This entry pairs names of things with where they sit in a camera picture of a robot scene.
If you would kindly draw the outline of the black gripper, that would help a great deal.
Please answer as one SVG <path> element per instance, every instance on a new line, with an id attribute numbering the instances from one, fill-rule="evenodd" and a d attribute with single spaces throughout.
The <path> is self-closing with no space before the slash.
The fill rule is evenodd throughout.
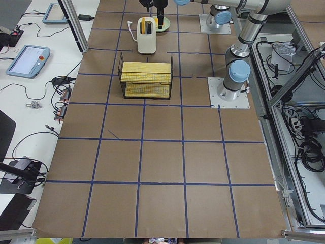
<path id="1" fill-rule="evenodd" d="M 168 0 L 154 0 L 153 5 L 157 8 L 158 28 L 163 27 L 164 8 L 168 5 Z"/>
<path id="2" fill-rule="evenodd" d="M 150 12 L 150 7 L 153 6 L 153 0 L 139 0 L 143 7 L 146 7 L 147 12 Z"/>

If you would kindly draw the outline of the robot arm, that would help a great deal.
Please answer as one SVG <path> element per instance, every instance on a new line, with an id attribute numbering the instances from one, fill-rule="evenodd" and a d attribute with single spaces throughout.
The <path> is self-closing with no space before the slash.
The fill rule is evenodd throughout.
<path id="1" fill-rule="evenodd" d="M 241 93 L 241 87 L 247 81 L 251 68 L 245 59 L 250 55 L 257 34 L 266 23 L 267 17 L 285 10 L 291 1 L 199 1 L 211 4 L 250 10 L 245 25 L 238 35 L 236 43 L 225 54 L 226 76 L 217 88 L 218 96 L 225 101 L 234 101 Z"/>
<path id="2" fill-rule="evenodd" d="M 139 1 L 142 6 L 149 9 L 151 7 L 156 7 L 157 9 L 157 24 L 158 29 L 161 30 L 164 25 L 164 8 L 168 5 L 168 0 L 161 0 L 161 1 Z M 229 7 L 220 6 L 220 5 L 212 5 L 210 7 L 210 15 L 206 19 L 207 25 L 224 25 L 230 22 L 231 20 L 231 13 L 228 11 Z"/>

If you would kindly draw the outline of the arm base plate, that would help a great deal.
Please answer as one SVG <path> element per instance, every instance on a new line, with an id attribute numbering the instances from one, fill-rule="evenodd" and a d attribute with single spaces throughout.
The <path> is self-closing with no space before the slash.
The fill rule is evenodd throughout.
<path id="1" fill-rule="evenodd" d="M 208 23 L 209 16 L 210 14 L 199 14 L 201 33 L 220 35 L 230 35 L 232 33 L 229 23 L 219 25 L 215 22 L 214 18 L 211 19 L 211 23 Z"/>
<path id="2" fill-rule="evenodd" d="M 230 91 L 225 88 L 223 77 L 208 77 L 208 89 L 211 108 L 220 109 L 250 109 L 245 86 L 238 91 Z"/>

